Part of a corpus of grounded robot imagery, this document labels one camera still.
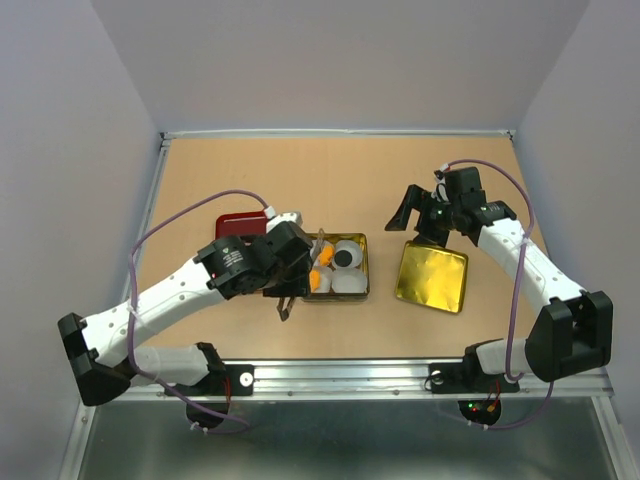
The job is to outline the orange fish cookie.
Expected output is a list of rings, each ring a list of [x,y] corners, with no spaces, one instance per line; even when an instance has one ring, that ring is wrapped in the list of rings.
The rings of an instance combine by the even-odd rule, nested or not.
[[[309,282],[311,291],[317,291],[322,284],[322,274],[318,270],[312,269],[309,274]]]
[[[320,266],[327,266],[331,263],[334,256],[335,247],[333,244],[326,243],[323,245],[316,262]]]

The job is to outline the metal tongs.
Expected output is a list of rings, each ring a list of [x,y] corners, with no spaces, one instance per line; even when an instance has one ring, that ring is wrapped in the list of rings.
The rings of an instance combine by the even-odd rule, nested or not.
[[[314,265],[317,257],[321,252],[321,247],[324,244],[324,237],[325,231],[323,228],[320,228],[315,238],[315,244],[310,252],[311,265]],[[277,311],[282,322],[285,322],[290,317],[295,302],[298,298],[299,295],[289,295],[279,300],[277,304]]]

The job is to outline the black round cookie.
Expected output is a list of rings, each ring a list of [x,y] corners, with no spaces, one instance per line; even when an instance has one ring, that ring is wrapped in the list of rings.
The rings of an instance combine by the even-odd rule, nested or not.
[[[349,268],[353,261],[353,255],[349,250],[337,250],[333,262],[338,268]]]

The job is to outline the gold tin lid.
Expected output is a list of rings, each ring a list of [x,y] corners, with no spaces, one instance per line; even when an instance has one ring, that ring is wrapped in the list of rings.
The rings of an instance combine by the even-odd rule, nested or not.
[[[458,314],[464,305],[467,273],[466,254],[407,241],[400,260],[395,296],[414,305]]]

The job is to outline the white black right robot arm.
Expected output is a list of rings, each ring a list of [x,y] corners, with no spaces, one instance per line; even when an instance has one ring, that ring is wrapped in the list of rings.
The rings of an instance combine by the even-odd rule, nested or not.
[[[478,171],[481,161],[455,160],[434,173],[428,191],[410,185],[388,231],[404,231],[413,212],[422,245],[444,247],[458,232],[491,257],[513,280],[510,326],[503,340],[470,346],[460,366],[463,384],[482,390],[496,375],[515,383],[526,374],[552,383],[606,366],[611,359],[613,302],[565,275],[532,241],[503,201],[488,201]]]

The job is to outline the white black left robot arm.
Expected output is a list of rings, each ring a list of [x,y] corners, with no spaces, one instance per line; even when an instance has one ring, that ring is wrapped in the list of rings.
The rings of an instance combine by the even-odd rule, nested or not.
[[[57,326],[83,404],[103,405],[158,381],[184,395],[222,391],[226,367],[213,345],[157,348],[146,341],[200,310],[254,293],[278,299],[279,316],[288,319],[292,302],[310,293],[312,248],[296,222],[282,220],[250,240],[215,240],[115,307],[63,316]]]

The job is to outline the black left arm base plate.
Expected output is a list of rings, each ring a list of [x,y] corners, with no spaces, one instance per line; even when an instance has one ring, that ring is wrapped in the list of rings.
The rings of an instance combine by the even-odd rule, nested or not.
[[[188,397],[230,396],[253,394],[255,367],[252,364],[229,364],[215,368],[193,385],[175,384],[172,388]]]

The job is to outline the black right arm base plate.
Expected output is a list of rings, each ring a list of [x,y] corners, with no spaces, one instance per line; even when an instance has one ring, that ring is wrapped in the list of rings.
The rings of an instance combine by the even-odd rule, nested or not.
[[[517,393],[518,383],[509,383],[502,374],[486,374],[465,362],[435,362],[429,365],[427,388],[434,394]]]

